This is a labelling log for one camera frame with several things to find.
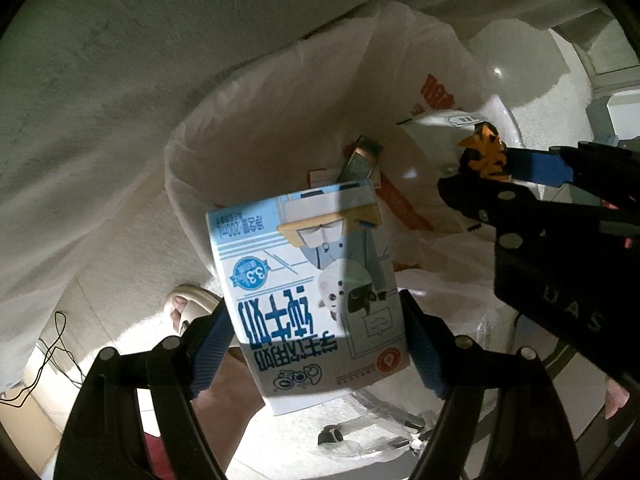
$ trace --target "printed logo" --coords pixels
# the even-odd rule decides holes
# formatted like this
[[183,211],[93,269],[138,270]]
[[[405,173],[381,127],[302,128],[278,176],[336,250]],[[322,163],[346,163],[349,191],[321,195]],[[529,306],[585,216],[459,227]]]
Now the printed logo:
[[322,368],[318,365],[309,365],[297,371],[280,370],[273,380],[273,386],[279,390],[290,390],[294,386],[299,386],[304,390],[309,384],[318,384],[320,379],[322,379]]
[[243,258],[234,267],[231,283],[244,290],[255,290],[267,281],[267,273],[271,270],[267,260],[260,260],[254,256]]
[[397,348],[387,348],[378,356],[378,370],[390,372],[400,363],[400,351]]
[[455,126],[456,128],[461,128],[462,126],[467,126],[468,124],[478,124],[485,122],[486,119],[480,115],[454,115],[453,117],[447,118],[447,123]]

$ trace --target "orange sticker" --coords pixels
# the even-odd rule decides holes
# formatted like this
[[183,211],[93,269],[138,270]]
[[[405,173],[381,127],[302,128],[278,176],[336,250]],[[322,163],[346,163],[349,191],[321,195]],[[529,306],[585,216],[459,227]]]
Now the orange sticker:
[[400,351],[397,348],[387,348],[378,356],[378,370],[390,372],[400,364]]

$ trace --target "foot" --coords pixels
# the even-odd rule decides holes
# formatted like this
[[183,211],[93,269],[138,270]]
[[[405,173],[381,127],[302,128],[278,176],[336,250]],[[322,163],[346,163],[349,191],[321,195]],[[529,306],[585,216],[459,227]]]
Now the foot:
[[611,418],[629,400],[629,392],[611,377],[607,377],[607,391],[604,394],[604,418]]
[[170,313],[171,321],[174,324],[174,330],[179,335],[182,335],[182,333],[187,330],[187,327],[189,326],[188,321],[185,321],[182,324],[183,326],[180,326],[180,317],[182,316],[184,309],[187,307],[187,303],[189,303],[187,298],[183,298],[182,296],[175,296],[171,299],[171,306],[173,307]]

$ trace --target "trash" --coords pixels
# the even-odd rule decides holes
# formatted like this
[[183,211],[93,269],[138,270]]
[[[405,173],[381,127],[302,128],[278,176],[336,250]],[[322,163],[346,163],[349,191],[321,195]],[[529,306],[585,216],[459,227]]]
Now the trash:
[[[366,388],[353,392],[345,400],[360,415],[325,426],[318,434],[318,449],[311,453],[335,461],[375,459],[377,462],[387,462],[407,450],[419,456],[433,433],[433,412],[414,415],[380,400]],[[365,443],[346,438],[373,425],[389,432],[391,436],[379,436]]]
[[382,146],[375,140],[360,136],[356,141],[353,153],[351,153],[347,164],[342,168],[336,182],[369,178],[378,163],[380,153],[382,153]]
[[[167,145],[167,193],[200,258],[222,280],[206,212],[311,187],[310,171],[342,168],[354,140],[366,136],[384,146],[376,199],[398,285],[412,288],[418,304],[442,316],[453,332],[499,349],[494,326],[502,304],[492,295],[493,245],[479,238],[489,228],[465,232],[469,225],[438,195],[441,174],[433,159],[398,126],[429,111],[464,110],[486,118],[507,146],[521,147],[518,128],[488,90],[488,79],[449,25],[397,2],[365,6],[215,87]],[[450,153],[439,153],[440,160],[458,161],[460,140]],[[442,406],[412,365],[367,389],[408,413]],[[330,420],[308,425],[314,436],[327,424],[354,417],[343,399],[330,404]],[[324,410],[301,413],[275,418],[274,428],[286,433],[287,424]],[[380,435],[375,429],[352,435],[364,446],[353,451],[359,465],[393,455],[362,457]],[[313,440],[308,446],[317,448]]]
[[369,181],[217,209],[207,220],[231,321],[274,415],[341,397],[408,365]]

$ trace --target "blue badge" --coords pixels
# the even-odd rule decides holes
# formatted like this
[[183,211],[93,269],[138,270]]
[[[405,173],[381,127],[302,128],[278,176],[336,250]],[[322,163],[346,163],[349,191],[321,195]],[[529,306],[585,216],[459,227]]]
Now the blue badge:
[[267,281],[267,272],[271,270],[267,260],[260,260],[254,256],[243,258],[234,267],[231,283],[244,290],[255,290]]

